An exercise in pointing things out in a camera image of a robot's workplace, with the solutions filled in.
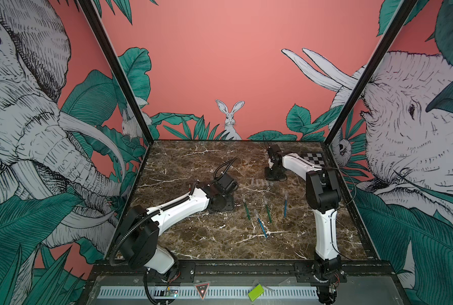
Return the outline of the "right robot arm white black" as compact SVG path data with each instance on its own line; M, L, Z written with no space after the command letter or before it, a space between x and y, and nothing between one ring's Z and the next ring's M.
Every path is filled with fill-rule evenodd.
M336 217L342 199L336 171L305 160L296 153L286 153L277 145L267 146L266 180L281 181L291 171L305 181L306 201L314 211L316 246L312 267L313 279L321 284L341 281L341 254L336 237Z

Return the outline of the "blue carving knife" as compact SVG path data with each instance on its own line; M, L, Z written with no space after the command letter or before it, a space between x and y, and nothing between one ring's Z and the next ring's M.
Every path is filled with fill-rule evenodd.
M262 231L264 237L267 239L268 238L267 230L265 229L263 221L261 220L261 217L259 215L259 212L256 209L254 210L254 214L255 214L256 220L258 221L259 227L261 228L261 231Z
M287 218L287 207L288 207L288 194L284 193L284 211L283 218Z

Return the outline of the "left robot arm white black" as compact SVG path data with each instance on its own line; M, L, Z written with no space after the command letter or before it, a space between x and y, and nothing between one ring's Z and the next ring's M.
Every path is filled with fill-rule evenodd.
M236 161L228 160L217 167L210 181L195 181L186 194L156 207L134 207L118 227L108 256L111 266L145 267L156 271L161 281L173 282L181 271L177 257L158 246L159 237L170 227L195 213L229 212L234 208L234 191L238 183L228 174Z

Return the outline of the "green carving knife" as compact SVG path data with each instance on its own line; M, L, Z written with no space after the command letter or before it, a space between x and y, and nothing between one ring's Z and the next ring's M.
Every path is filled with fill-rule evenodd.
M245 213L246 213L247 219L250 221L250 220L251 220L251 215L250 215L250 212L249 212L249 208L248 208L248 206L247 206L247 203L246 203L245 196L242 196L242 204L243 204L243 206L244 206L244 209L245 209Z
M263 203L264 203L264 208L265 208L267 216L268 216L268 223L271 224L272 223L272 215L271 215L270 207L269 207L268 200L267 200L266 197L263 198Z

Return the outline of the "blue carving knife front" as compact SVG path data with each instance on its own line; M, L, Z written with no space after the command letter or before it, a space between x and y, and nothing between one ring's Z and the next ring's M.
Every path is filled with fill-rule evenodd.
M259 215L259 212L256 209L254 210L254 214L255 214L256 220L258 221L259 227L261 228L261 231L262 231L264 237L267 239L268 238L267 230L265 229L263 221L261 220L261 217Z

